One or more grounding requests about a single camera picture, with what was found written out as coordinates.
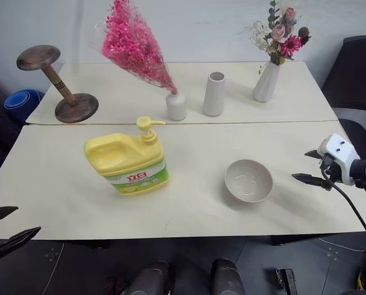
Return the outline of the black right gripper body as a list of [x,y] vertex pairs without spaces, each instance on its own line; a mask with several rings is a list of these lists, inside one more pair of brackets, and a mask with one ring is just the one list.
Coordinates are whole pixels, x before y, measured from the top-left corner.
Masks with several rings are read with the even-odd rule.
[[340,182],[340,167],[331,155],[324,154],[320,162],[320,171],[324,177],[322,187],[325,190],[330,191],[332,189],[331,183]]

